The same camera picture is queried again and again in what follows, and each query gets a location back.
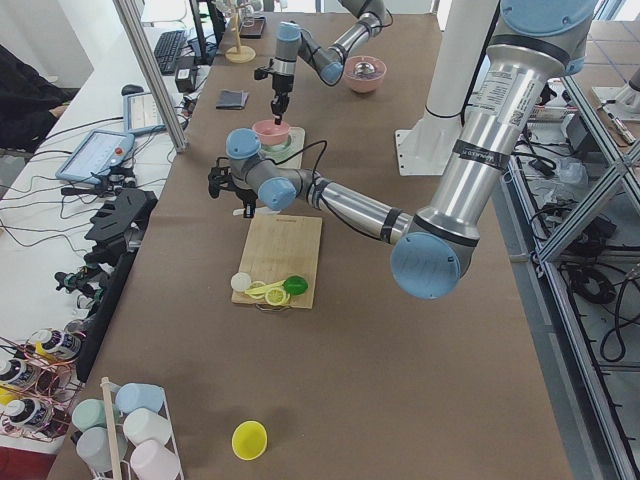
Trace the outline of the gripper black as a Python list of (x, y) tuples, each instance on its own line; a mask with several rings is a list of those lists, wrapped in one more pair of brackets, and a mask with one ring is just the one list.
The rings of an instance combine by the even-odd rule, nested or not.
[(243, 202), (242, 215), (244, 218), (253, 218), (256, 210), (257, 194), (251, 190), (238, 186), (234, 181), (229, 166), (222, 166), (221, 161), (227, 157), (216, 158), (215, 166), (208, 174), (208, 192), (211, 198), (217, 199), (222, 191), (233, 192)]
[(289, 105), (289, 94), (292, 92), (291, 75), (273, 75), (272, 89), (274, 98), (271, 101), (271, 110), (274, 114), (274, 123), (280, 125), (280, 116), (283, 116)]

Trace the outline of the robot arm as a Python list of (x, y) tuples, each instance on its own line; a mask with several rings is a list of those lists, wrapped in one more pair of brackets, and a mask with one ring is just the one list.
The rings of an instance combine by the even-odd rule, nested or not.
[(340, 5), (355, 17), (355, 23), (330, 46), (322, 46), (299, 24), (282, 22), (277, 30), (274, 57), (254, 71), (256, 80), (271, 79), (274, 98), (270, 107), (277, 125), (282, 123), (287, 111), (299, 59), (308, 64), (325, 85), (332, 87), (341, 80), (350, 54), (393, 23), (392, 14), (380, 0), (342, 1)]
[(401, 131), (399, 153), (434, 163), (439, 185), (413, 215), (322, 177), (283, 169), (257, 133), (226, 140), (233, 190), (281, 211), (301, 198), (392, 246), (396, 283), (422, 299), (447, 295), (466, 273), (479, 218), (547, 81), (578, 73), (592, 1), (456, 1), (451, 5), (422, 119)]

